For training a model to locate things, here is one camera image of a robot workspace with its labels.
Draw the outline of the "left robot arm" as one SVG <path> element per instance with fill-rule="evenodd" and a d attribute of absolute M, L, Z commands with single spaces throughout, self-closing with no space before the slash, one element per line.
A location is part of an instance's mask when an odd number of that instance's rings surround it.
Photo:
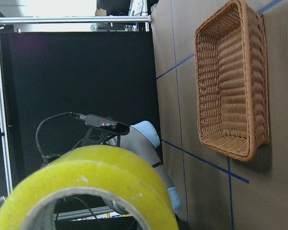
<path fill-rule="evenodd" d="M 159 158 L 156 148 L 160 145 L 160 139 L 153 125 L 148 121 L 142 121 L 130 126 L 130 131 L 124 136 L 108 137 L 103 145 L 121 147 L 132 151 L 148 162 L 159 174 L 165 183 L 171 200 L 172 207 L 177 211 L 181 206 L 181 198 Z"/>

